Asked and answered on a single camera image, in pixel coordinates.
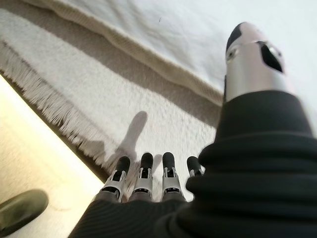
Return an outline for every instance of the black fingertip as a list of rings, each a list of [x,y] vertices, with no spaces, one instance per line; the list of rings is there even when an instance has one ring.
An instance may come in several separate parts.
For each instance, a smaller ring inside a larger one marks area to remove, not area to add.
[[[172,153],[166,152],[163,154],[163,168],[167,168],[168,170],[171,170],[172,167],[175,168],[174,156]]]
[[[144,153],[141,159],[141,168],[152,169],[153,166],[153,155],[151,153]]]
[[[231,32],[231,35],[230,35],[230,37],[229,37],[229,39],[228,39],[228,42],[227,42],[226,52],[227,52],[227,50],[229,49],[229,47],[231,46],[231,44],[232,44],[236,39],[238,39],[238,38],[242,35],[241,30],[240,30],[240,25],[241,25],[242,23],[240,23],[239,25],[237,25],[237,26],[233,29],[233,31]]]
[[[198,158],[195,156],[191,156],[187,159],[187,168],[188,168],[188,172],[190,172],[191,170],[194,171],[198,171],[201,169],[201,166],[198,162]]]
[[[125,171],[126,174],[127,174],[128,171],[129,171],[129,168],[130,168],[130,159],[129,159],[129,157],[127,157],[127,156],[122,156],[122,157],[118,160],[115,169],[118,170],[118,171]]]

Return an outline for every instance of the white blanket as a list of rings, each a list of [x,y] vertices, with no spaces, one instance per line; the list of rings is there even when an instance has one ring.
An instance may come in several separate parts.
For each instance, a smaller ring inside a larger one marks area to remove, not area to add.
[[[124,154],[134,172],[142,154],[151,152],[156,200],[160,155],[172,152],[185,196],[192,198],[185,189],[186,159],[212,143],[219,107],[164,80],[104,37],[17,0],[0,1],[0,70],[109,172]]]
[[[221,105],[225,46],[243,21],[284,54],[290,82],[317,129],[317,1],[25,0],[104,35],[164,78]]]

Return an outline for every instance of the prosthetic arm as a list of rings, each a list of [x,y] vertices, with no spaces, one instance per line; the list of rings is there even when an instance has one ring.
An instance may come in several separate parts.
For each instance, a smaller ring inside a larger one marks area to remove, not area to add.
[[[70,237],[317,237],[317,142],[281,52],[241,23],[228,39],[226,63],[214,143],[198,161],[187,160],[193,202],[184,200],[170,153],[161,202],[152,202],[152,156],[145,154],[130,201],[120,203],[127,171],[117,169]]]

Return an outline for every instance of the ribbed black fabric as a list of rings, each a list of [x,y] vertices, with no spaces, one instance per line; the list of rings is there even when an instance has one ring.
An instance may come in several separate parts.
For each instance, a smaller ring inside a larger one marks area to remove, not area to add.
[[[93,201],[69,235],[71,238],[151,237],[154,223],[179,208],[183,202],[152,203]]]

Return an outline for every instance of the black sleeve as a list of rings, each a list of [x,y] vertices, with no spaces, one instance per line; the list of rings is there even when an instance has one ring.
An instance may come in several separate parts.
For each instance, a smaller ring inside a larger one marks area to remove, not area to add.
[[[205,174],[187,181],[194,201],[160,219],[157,237],[317,237],[317,142],[296,97],[263,91],[225,103],[199,161]]]

